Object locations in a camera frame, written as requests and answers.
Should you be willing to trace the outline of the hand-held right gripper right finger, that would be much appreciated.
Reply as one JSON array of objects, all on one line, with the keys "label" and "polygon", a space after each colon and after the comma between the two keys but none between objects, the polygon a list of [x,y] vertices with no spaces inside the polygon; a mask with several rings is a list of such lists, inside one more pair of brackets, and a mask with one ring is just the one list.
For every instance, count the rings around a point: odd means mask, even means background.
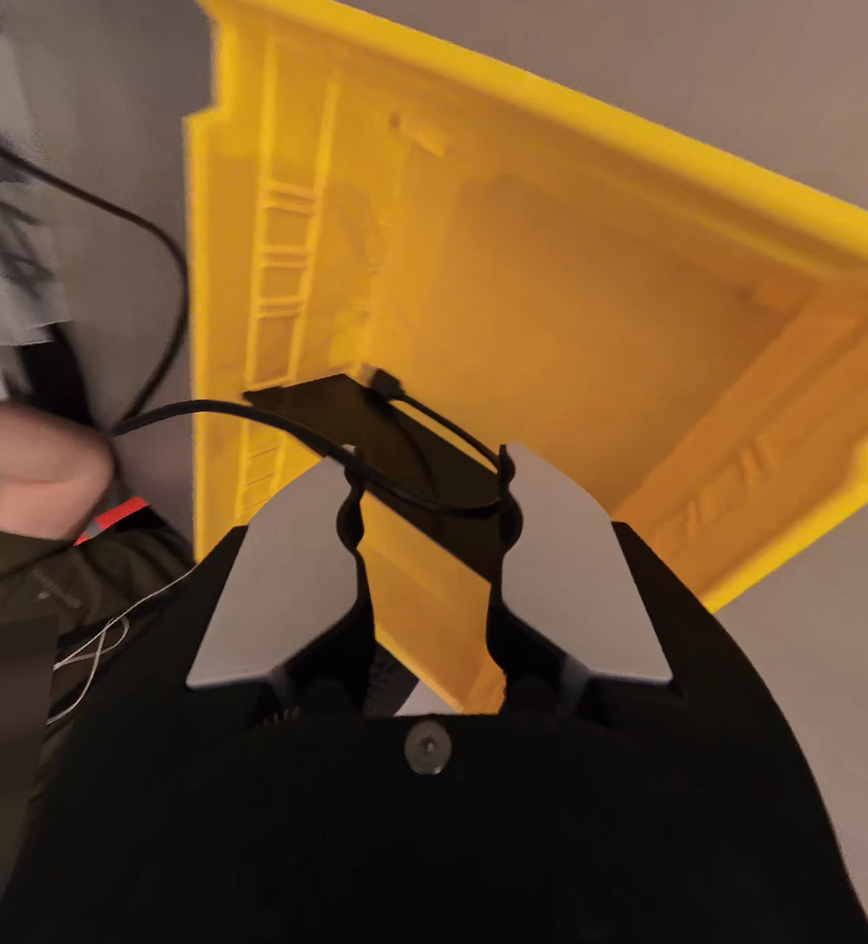
[{"label": "hand-held right gripper right finger", "polygon": [[493,660],[507,678],[665,687],[673,678],[609,515],[525,445],[501,449]]}]

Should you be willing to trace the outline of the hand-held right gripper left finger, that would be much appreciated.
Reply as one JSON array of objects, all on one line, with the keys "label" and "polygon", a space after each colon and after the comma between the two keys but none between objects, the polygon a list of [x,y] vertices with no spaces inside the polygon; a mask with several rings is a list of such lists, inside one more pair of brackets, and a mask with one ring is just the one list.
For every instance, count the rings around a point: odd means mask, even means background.
[{"label": "hand-held right gripper left finger", "polygon": [[251,517],[186,677],[189,689],[302,686],[318,644],[369,639],[360,493],[324,458]]}]

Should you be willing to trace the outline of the yellow plastic bin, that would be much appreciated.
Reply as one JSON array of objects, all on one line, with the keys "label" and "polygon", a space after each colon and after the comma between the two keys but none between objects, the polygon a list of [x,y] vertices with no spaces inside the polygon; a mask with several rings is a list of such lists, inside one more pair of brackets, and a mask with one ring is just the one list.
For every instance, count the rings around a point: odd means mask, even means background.
[{"label": "yellow plastic bin", "polygon": [[868,503],[868,212],[333,2],[200,2],[192,392],[372,368],[719,611]]}]

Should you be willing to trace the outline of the person's left forearm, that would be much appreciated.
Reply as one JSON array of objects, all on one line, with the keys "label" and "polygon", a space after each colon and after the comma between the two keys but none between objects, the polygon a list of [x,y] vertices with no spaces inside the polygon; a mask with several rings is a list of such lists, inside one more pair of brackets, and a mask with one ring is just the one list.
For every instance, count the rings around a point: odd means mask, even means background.
[{"label": "person's left forearm", "polygon": [[116,476],[99,431],[0,400],[0,531],[75,541]]}]

